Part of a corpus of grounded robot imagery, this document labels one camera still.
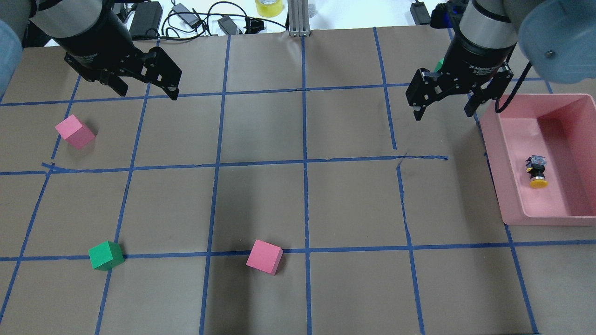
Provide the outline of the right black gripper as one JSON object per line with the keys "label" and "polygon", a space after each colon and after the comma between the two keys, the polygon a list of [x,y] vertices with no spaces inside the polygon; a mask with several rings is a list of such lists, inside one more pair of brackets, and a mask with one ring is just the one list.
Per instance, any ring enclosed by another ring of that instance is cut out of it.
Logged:
{"label": "right black gripper", "polygon": [[440,72],[424,67],[416,70],[405,93],[415,120],[423,119],[430,104],[451,95],[470,93],[464,106],[467,117],[473,117],[486,101],[501,98],[513,78],[507,62],[512,51],[507,47],[477,54],[464,47],[450,47]]}

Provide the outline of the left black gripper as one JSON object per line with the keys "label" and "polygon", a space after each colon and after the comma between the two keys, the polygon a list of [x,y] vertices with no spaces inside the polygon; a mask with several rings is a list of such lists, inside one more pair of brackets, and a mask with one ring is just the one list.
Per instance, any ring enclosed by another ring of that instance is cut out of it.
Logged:
{"label": "left black gripper", "polygon": [[84,80],[110,87],[119,97],[128,93],[123,77],[160,87],[172,101],[179,97],[182,70],[161,47],[143,52],[128,41],[64,40],[64,49],[66,63]]}

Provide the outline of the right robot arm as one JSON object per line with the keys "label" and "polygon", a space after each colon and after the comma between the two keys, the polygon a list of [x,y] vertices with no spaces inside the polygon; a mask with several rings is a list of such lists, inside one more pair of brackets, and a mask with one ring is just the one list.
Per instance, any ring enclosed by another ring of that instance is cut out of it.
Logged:
{"label": "right robot arm", "polygon": [[420,121],[430,104],[469,94],[468,117],[490,100],[508,107],[530,69],[549,82],[575,84],[595,77],[596,5],[593,0],[450,0],[438,5],[433,28],[452,28],[443,63],[419,68],[406,90]]}

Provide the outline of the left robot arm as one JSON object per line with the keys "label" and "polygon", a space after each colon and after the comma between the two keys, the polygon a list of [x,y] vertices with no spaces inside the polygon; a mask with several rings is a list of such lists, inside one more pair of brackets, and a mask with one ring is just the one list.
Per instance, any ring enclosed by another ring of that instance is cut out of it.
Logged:
{"label": "left robot arm", "polygon": [[3,0],[1,2],[1,93],[6,93],[23,55],[29,23],[55,40],[65,61],[87,82],[99,82],[124,97],[124,77],[179,96],[182,71],[161,47],[138,49],[108,0]]}

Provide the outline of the pink cube near left arm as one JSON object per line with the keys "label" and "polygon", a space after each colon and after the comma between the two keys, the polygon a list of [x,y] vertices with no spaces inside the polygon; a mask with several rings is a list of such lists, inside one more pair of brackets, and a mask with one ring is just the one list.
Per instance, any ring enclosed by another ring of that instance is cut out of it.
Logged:
{"label": "pink cube near left arm", "polygon": [[55,130],[77,150],[83,149],[96,138],[94,132],[75,115],[66,117],[55,126]]}

